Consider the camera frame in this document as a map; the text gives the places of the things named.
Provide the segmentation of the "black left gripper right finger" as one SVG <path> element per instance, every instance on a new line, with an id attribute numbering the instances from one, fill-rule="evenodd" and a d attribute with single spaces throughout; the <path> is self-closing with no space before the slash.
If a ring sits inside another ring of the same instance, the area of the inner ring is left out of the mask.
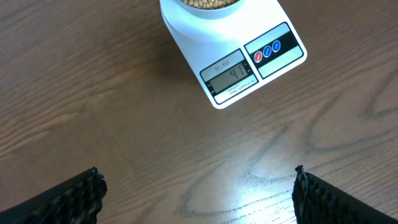
<path id="1" fill-rule="evenodd" d="M 397 224 L 397 220 L 370 207 L 346 192 L 295 168 L 292 200 L 298 224 Z"/>

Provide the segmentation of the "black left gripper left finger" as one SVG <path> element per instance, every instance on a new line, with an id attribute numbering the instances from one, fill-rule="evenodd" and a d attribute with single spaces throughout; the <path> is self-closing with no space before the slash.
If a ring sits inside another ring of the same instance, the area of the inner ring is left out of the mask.
<path id="1" fill-rule="evenodd" d="M 107 190 L 104 175 L 93 167 L 2 211 L 1 223 L 96 224 Z"/>

